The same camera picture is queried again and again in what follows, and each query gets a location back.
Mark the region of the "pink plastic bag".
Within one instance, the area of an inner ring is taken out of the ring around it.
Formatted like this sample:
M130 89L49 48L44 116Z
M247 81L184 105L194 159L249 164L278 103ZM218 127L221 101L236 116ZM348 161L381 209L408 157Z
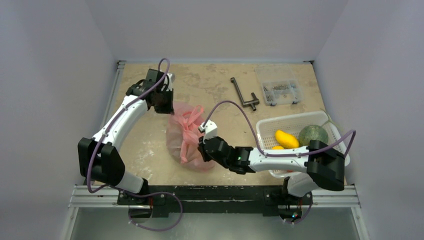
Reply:
M199 138L203 136L198 130L204 122L203 106L175 101L173 110L165 132L169 154L180 166L192 171L207 172L214 168L215 163L205 162L198 150Z

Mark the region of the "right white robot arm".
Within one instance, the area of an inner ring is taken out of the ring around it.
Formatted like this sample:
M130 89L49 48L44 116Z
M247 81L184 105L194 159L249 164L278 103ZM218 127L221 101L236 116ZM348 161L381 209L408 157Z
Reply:
M200 139L198 150L205 162L214 161L239 175L269 170L292 171L280 196L288 204L317 188L340 192L345 188L345 155L319 140L294 149L267 149L229 145L215 136Z

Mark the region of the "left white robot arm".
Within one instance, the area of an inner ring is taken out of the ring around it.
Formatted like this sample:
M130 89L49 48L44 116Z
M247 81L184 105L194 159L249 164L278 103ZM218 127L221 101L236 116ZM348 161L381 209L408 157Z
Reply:
M150 109L158 114L174 114L175 75L149 69L146 77L132 84L111 119L93 137L77 144L80 174L88 182L98 181L125 190L138 205L149 199L148 181L129 172L119 150L135 123Z

